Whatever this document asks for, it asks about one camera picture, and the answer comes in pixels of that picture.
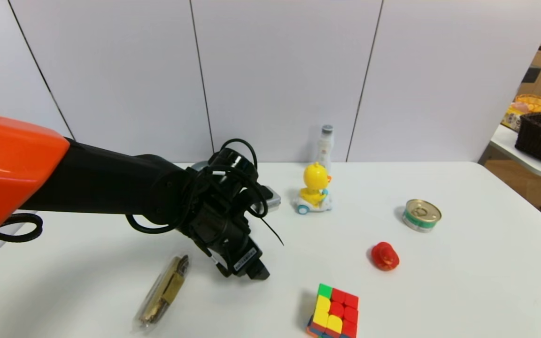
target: blue wheel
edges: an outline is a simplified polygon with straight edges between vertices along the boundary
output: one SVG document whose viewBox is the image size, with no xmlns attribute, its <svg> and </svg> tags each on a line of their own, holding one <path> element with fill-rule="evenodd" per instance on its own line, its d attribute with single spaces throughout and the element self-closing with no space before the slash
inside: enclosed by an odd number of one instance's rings
<svg viewBox="0 0 541 338">
<path fill-rule="evenodd" d="M 307 213 L 309 213 L 309 211 L 310 211 L 310 208 L 305 205 L 298 206 L 298 213 L 301 215 L 306 215 Z"/>
</svg>

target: bottle cap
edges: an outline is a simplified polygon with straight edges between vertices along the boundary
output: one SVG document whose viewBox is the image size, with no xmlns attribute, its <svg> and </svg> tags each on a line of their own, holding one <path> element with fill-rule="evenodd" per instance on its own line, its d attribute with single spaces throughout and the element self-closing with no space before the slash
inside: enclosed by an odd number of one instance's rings
<svg viewBox="0 0 541 338">
<path fill-rule="evenodd" d="M 322 134 L 331 135 L 333 133 L 333 126 L 330 124 L 325 124 L 322 128 Z"/>
</svg>

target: orange basket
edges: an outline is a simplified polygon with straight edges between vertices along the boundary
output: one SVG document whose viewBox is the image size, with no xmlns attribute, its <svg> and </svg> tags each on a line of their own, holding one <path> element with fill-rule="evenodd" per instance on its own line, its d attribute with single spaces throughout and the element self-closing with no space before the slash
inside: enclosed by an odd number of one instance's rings
<svg viewBox="0 0 541 338">
<path fill-rule="evenodd" d="M 541 113 L 541 96 L 534 94 L 521 94 L 515 102 L 522 102 L 528 106 L 532 113 Z"/>
</svg>

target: rubik's cube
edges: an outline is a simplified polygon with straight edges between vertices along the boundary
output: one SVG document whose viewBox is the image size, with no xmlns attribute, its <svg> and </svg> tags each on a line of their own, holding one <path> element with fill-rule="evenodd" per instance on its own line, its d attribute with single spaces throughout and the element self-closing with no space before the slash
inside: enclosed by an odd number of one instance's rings
<svg viewBox="0 0 541 338">
<path fill-rule="evenodd" d="M 358 297 L 321 284 L 306 331 L 315 338 L 356 338 Z"/>
</svg>

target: green square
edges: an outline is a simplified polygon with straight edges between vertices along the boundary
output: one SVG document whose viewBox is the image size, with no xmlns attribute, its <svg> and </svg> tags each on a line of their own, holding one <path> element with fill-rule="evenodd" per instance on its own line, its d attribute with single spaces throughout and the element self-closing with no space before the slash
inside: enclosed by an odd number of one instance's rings
<svg viewBox="0 0 541 338">
<path fill-rule="evenodd" d="M 318 286 L 318 295 L 327 297 L 331 299 L 331 293 L 333 292 L 333 288 L 330 286 L 326 286 L 325 284 L 321 283 Z"/>
</svg>

